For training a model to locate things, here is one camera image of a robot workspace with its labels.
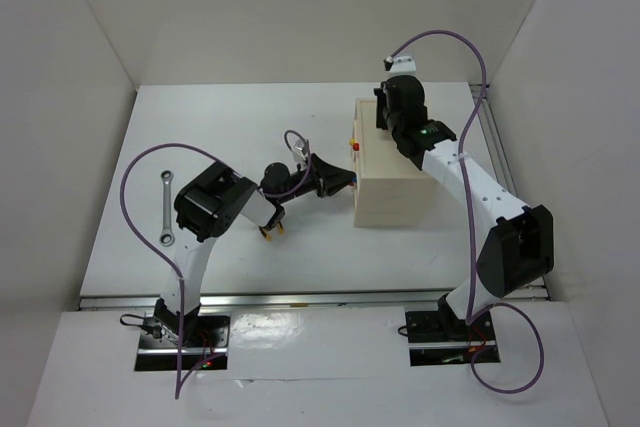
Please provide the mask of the yellow black pliers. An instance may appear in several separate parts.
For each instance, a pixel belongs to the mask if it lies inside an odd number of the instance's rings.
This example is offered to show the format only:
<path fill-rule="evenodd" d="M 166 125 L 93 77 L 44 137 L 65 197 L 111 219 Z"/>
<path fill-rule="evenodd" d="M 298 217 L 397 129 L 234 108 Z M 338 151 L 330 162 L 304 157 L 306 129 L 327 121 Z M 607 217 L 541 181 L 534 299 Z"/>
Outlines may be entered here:
<path fill-rule="evenodd" d="M 271 226 L 259 227 L 259 232 L 266 241 L 271 241 L 275 234 L 283 235 L 285 230 L 283 224 L 277 222 Z"/>

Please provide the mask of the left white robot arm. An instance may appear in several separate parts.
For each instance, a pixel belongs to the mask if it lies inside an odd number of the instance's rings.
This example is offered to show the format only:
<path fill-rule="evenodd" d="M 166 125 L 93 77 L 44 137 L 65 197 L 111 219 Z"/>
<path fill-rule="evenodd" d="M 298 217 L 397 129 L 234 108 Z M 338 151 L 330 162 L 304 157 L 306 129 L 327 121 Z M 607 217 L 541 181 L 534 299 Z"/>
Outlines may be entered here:
<path fill-rule="evenodd" d="M 177 194 L 179 243 L 174 263 L 180 270 L 156 301 L 154 317 L 163 336 L 176 346 L 189 344 L 199 329 L 201 287 L 216 241 L 242 217 L 257 226 L 263 238 L 283 231 L 284 204 L 314 193 L 330 197 L 354 184 L 356 174 L 312 153 L 292 173 L 281 163 L 269 164 L 260 183 L 215 162 Z"/>

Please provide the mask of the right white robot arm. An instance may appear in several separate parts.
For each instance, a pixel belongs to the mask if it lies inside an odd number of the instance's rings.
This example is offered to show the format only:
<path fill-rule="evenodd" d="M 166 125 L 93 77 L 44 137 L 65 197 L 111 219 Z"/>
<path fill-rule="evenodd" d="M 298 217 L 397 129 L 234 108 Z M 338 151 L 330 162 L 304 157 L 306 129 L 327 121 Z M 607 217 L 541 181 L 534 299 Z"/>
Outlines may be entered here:
<path fill-rule="evenodd" d="M 470 274 L 442 296 L 435 312 L 407 328 L 418 341 L 462 341 L 482 309 L 554 267 L 553 216 L 510 194 L 461 147 L 443 122 L 429 118 L 425 92 L 409 74 L 374 91 L 376 126 L 390 133 L 401 155 L 435 179 L 467 210 Z"/>

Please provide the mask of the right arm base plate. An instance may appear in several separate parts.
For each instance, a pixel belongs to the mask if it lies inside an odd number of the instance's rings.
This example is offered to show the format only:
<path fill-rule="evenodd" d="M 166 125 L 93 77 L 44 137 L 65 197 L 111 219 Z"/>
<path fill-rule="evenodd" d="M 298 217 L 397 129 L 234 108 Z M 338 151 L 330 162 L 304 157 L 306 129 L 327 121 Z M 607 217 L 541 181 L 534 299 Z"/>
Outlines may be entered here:
<path fill-rule="evenodd" d="M 412 367 L 469 364 L 474 356 L 477 363 L 500 362 L 489 313 L 467 326 L 456 317 L 449 322 L 436 311 L 408 311 L 397 333 L 408 341 Z"/>

